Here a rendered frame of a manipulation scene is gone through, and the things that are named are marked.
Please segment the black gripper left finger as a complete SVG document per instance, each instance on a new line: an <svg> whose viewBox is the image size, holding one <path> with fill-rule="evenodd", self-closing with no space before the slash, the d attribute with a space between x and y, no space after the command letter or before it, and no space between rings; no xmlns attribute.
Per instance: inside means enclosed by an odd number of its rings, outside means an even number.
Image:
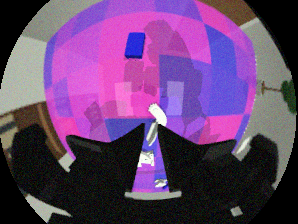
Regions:
<svg viewBox="0 0 298 224"><path fill-rule="evenodd" d="M84 139L73 133L65 137L65 141L68 143L68 148L71 147L74 157L110 169L124 185L125 192L132 193L144 136L145 124L140 124L112 143L102 143L86 137Z"/></svg>

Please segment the small blue block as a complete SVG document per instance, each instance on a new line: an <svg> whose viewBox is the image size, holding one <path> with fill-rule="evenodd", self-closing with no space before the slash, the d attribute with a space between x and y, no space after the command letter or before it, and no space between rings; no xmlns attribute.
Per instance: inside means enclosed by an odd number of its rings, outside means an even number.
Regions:
<svg viewBox="0 0 298 224"><path fill-rule="evenodd" d="M142 49L144 49L145 44L145 32L138 34L138 32L129 32L128 37L126 37L126 49L125 57L126 59L142 59Z"/></svg>

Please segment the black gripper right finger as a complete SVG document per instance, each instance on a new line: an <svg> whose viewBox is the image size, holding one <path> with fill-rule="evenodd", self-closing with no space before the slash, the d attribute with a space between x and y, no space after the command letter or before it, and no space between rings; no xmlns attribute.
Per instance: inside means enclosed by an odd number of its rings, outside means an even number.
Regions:
<svg viewBox="0 0 298 224"><path fill-rule="evenodd" d="M223 140L218 143L194 144L168 127L158 124L158 144L164 161L169 193L181 192L181 185L201 168L205 161L233 152L237 140Z"/></svg>

